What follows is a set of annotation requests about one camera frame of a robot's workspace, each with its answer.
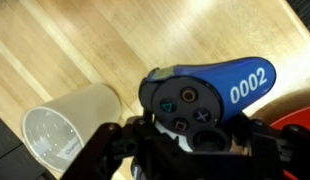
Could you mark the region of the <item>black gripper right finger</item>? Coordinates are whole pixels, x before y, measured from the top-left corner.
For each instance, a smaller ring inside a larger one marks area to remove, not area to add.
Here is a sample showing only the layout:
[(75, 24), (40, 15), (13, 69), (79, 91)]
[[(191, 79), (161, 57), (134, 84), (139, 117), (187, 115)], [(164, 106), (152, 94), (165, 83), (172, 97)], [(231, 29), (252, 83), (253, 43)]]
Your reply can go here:
[(238, 144), (250, 152), (238, 161), (238, 180), (310, 180), (309, 128), (286, 124), (276, 129), (240, 114)]

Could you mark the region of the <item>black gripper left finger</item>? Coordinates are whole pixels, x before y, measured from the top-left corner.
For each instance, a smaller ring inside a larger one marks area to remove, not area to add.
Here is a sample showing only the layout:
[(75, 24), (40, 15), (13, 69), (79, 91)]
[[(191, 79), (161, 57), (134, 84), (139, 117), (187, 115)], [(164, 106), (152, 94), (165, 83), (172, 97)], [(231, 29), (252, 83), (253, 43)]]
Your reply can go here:
[(150, 152), (143, 128), (154, 130), (151, 115), (133, 116), (123, 127), (111, 122), (100, 125), (60, 180), (111, 180), (128, 157), (145, 169)]

